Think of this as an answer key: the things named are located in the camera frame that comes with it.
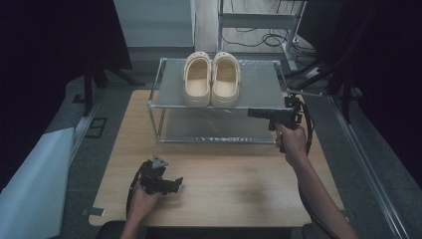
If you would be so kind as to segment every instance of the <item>floor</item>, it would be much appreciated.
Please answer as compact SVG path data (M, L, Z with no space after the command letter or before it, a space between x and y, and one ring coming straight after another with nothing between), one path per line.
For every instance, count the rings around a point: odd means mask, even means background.
M195 50L215 52L216 49L216 6L217 1L196 1L197 25ZM270 12L275 11L273 0L242 1L233 0L235 11ZM226 1L225 10L231 11L230 1ZM283 2L280 9L287 9L290 13L292 2ZM227 40L245 44L260 41L262 34L267 31L253 31L241 34L238 32L224 32ZM254 58L258 60L281 60L283 70L289 72L287 63L279 48L260 45L256 48L241 47L239 45L224 45L224 50L239 52L239 58ZM153 75L143 74L134 69L133 76L151 83ZM98 99L95 108L95 120L106 119L104 130L99 132L90 128L81 143L74 161L70 167L68 190L62 232L60 238L95 238L99 229L88 222L86 209L90 209L95 201L101 184L109 155L115 137L118 133L125 108L134 90L142 87L130 85L116 75L107 72L109 86L106 89L94 89ZM288 82L301 81L304 76L288 77ZM323 92L326 81L312 85L307 92ZM74 98L84 94L82 78L75 79L67 86L67 97L62 107L47 131L66 127L76 127L84 113L84 104L74 102ZM316 95L306 95L305 101L309 105L311 114L316 121L316 133L324 151L331 173L343 200L346 214L350 223L361 238L396 238L391 232L377 199L362 172L353 147L341 129L340 121L329 98ZM409 238L422 235L422 191L405 170L400 160L395 156L382 136L367 120L357 102L352 102L350 116L352 128L359 139L366 156L385 186L386 193L395 206L401 221L406 228ZM300 228L294 228L291 238L302 238Z

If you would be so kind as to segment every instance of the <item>beige clog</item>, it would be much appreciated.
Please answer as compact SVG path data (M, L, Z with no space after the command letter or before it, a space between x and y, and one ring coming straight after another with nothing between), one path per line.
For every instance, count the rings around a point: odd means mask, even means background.
M205 52L192 53L182 73L183 101L190 108L204 108L210 104L211 60Z
M241 72L235 57L218 53L213 62L211 104L215 108L235 108L239 102Z

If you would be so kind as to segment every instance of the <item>left hand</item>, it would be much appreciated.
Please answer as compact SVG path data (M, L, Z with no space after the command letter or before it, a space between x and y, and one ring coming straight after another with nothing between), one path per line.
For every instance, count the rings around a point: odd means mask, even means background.
M127 213L127 222L139 226L142 219L154 208L160 195L158 192L151 195L147 194L138 181L133 189L133 197Z

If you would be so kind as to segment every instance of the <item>glass shelf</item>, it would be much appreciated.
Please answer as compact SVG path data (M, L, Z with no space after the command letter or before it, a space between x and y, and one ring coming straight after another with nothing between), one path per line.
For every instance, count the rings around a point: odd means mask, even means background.
M234 109L188 108L183 104L185 59L161 59L148 100L148 111L159 142L274 143L267 119L247 116L248 108L285 110L277 77L278 61L240 60L239 104Z

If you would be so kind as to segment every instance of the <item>wooden table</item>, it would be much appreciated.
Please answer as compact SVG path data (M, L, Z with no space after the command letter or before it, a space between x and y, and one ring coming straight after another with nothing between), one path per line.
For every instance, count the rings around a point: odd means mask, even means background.
M105 213L91 215L92 225L125 220L129 185L155 154L169 162L164 179L184 179L178 193L161 196L145 226L297 227L311 222L295 174L274 145L156 142L148 97L148 91L132 94L94 204ZM316 135L310 159L343 209Z

